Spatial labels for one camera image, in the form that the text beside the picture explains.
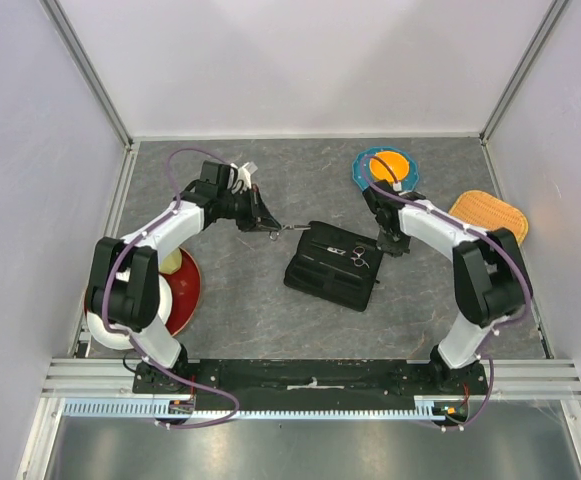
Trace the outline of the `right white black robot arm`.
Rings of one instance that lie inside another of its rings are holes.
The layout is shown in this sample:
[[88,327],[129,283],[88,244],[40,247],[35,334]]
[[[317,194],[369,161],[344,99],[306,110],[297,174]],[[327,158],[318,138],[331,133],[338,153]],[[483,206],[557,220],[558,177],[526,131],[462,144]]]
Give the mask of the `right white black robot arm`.
[[416,239],[452,264],[459,313],[433,348],[427,371],[435,391],[451,393],[478,360],[485,339],[531,310],[533,290],[516,237],[506,228],[464,223],[414,191],[394,191],[386,181],[368,185],[363,197],[379,226],[380,250],[399,257]]

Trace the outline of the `pink-tinted scissors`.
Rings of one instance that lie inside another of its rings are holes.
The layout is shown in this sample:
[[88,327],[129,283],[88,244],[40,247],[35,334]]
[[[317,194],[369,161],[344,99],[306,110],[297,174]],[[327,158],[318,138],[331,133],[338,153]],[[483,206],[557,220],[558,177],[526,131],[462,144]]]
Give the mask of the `pink-tinted scissors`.
[[312,242],[311,245],[317,249],[324,250],[326,252],[339,255],[341,257],[348,256],[352,261],[353,265],[357,268],[365,267],[370,268],[370,265],[364,255],[366,254],[366,248],[363,245],[356,245],[351,250],[345,250],[325,243]]

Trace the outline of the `black zip tool case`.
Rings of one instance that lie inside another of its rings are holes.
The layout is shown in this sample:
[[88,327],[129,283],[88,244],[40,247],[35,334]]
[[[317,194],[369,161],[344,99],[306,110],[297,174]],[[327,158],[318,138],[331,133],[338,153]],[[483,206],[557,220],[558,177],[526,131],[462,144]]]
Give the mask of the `black zip tool case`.
[[[309,225],[311,228],[303,231],[286,267],[284,285],[357,312],[365,311],[383,259],[376,241],[321,221],[312,221]],[[357,268],[348,256],[317,249],[312,242],[345,250],[363,245],[370,268]]]

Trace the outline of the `silver scissors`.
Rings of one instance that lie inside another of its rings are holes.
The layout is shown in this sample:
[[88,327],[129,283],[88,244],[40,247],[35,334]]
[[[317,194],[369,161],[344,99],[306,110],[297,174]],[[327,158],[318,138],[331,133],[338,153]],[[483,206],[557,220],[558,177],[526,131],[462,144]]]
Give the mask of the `silver scissors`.
[[279,230],[275,230],[269,233],[269,239],[276,241],[283,233],[291,231],[306,231],[311,228],[310,225],[282,225]]

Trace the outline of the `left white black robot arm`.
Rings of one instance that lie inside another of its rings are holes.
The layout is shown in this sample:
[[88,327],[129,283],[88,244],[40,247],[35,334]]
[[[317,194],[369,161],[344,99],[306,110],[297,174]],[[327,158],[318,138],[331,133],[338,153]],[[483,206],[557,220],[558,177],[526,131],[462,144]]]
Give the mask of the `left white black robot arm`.
[[148,224],[122,238],[95,245],[85,309],[110,335],[125,338],[145,362],[158,365],[155,382],[178,393],[189,382],[184,347],[159,315],[159,267],[190,238],[216,221],[232,220],[242,232],[279,232],[252,176],[257,166],[205,161],[198,179],[181,190]]

